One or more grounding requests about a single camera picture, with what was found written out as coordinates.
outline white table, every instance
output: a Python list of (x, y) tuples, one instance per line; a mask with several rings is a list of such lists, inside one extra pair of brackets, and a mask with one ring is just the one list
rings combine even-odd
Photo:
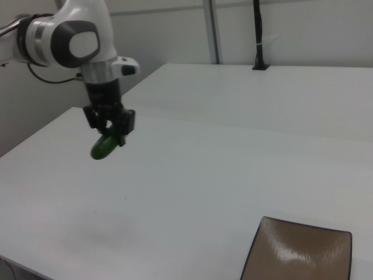
[[(289, 101), (297, 95), (284, 87), (292, 89), (293, 77), (305, 69), (317, 89), (326, 83), (319, 77), (323, 71), (351, 75), (361, 87), (350, 92), (350, 81), (329, 77), (335, 80), (329, 103), (318, 91), (315, 100), (301, 92), (301, 117), (291, 116), (281, 110), (284, 94)], [(372, 87), (368, 74), (373, 76), (370, 69), (272, 68), (258, 74), (248, 66), (167, 65), (124, 97), (138, 110), (136, 131), (126, 147), (99, 162), (89, 157), (98, 135), (73, 108), (0, 159), (0, 255), (55, 280), (239, 279), (266, 215), (351, 231), (351, 280), (371, 279), (373, 143), (306, 135), (322, 134), (333, 122), (323, 115), (332, 95), (350, 101), (338, 106), (354, 110), (360, 103), (360, 116), (371, 114), (364, 109), (373, 94), (365, 92)], [(273, 93), (247, 88), (255, 98), (244, 110), (248, 81), (259, 90), (269, 89), (271, 79), (274, 87), (282, 83), (279, 107), (264, 103)], [(212, 80), (224, 80), (224, 88)], [(311, 91), (307, 85), (305, 92)], [(309, 120), (317, 102), (325, 118)], [(218, 113), (223, 104), (227, 115)], [(298, 124), (276, 119), (282, 126), (275, 127), (274, 118), (247, 118), (266, 116), (271, 106), (280, 120), (293, 117)], [(337, 109), (330, 113), (345, 117)], [(357, 118), (345, 119), (345, 129), (331, 127), (336, 134), (373, 135), (368, 120), (358, 134), (350, 126)], [(302, 123), (309, 131), (295, 131)], [(269, 131), (271, 125), (278, 131)]]

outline black cable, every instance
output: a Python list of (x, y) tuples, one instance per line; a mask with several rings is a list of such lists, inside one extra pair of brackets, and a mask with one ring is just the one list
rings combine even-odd
[(8, 34), (9, 32), (12, 32), (13, 30), (16, 30), (17, 28), (18, 26), (14, 25), (12, 28), (8, 29), (7, 31), (0, 33), (0, 37), (4, 36), (5, 34)]
[(10, 265), (10, 263), (8, 263), (6, 260), (3, 260), (4, 261), (4, 263), (10, 268), (10, 270), (12, 271), (12, 274), (13, 274), (13, 279), (14, 280), (17, 280), (17, 278), (16, 278), (16, 274), (15, 274), (15, 272), (14, 272), (14, 269), (13, 269), (13, 267)]
[(77, 78), (71, 78), (71, 79), (67, 79), (67, 80), (60, 80), (60, 81), (56, 81), (56, 82), (51, 81), (51, 80), (48, 81), (48, 80), (45, 80), (45, 79), (43, 79), (42, 77), (38, 76), (38, 75), (34, 72), (34, 70), (32, 69), (30, 63), (27, 63), (27, 67), (29, 68), (31, 74), (33, 74), (35, 78), (37, 78), (38, 80), (40, 80), (40, 81), (42, 81), (42, 82), (44, 82), (44, 83), (51, 83), (51, 84), (53, 84), (53, 85), (59, 85), (60, 83), (68, 83), (68, 82), (71, 82), (71, 81), (78, 81)]

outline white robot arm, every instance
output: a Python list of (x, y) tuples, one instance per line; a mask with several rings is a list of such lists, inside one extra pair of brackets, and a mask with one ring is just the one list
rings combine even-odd
[(101, 159), (125, 145), (135, 112), (121, 104), (119, 79), (138, 73), (139, 65), (118, 56), (104, 0), (67, 0), (55, 15), (18, 16), (0, 29), (0, 65), (9, 61), (79, 68), (91, 101), (84, 112), (90, 126), (103, 135), (92, 156)]

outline cucumber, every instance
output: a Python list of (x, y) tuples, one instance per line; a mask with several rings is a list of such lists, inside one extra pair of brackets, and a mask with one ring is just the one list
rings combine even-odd
[(102, 136), (91, 150), (91, 157), (96, 160), (106, 158), (119, 145), (118, 138), (112, 135)]

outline white wall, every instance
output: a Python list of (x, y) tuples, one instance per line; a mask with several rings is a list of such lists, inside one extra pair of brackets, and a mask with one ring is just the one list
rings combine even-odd
[[(249, 5), (218, 8), (223, 62), (253, 64), (256, 54)], [(265, 61), (272, 65), (373, 67), (372, 0), (263, 0)]]
[[(0, 0), (1, 25), (20, 13), (42, 12), (56, 12), (54, 1)], [(36, 71), (55, 80), (73, 75), (52, 68)], [(69, 108), (86, 103), (84, 86), (78, 82), (48, 85), (32, 77), (25, 64), (0, 67), (0, 156)]]
[(202, 8), (113, 16), (112, 23), (119, 54), (142, 67), (140, 75), (122, 80), (125, 92), (163, 64), (210, 63)]

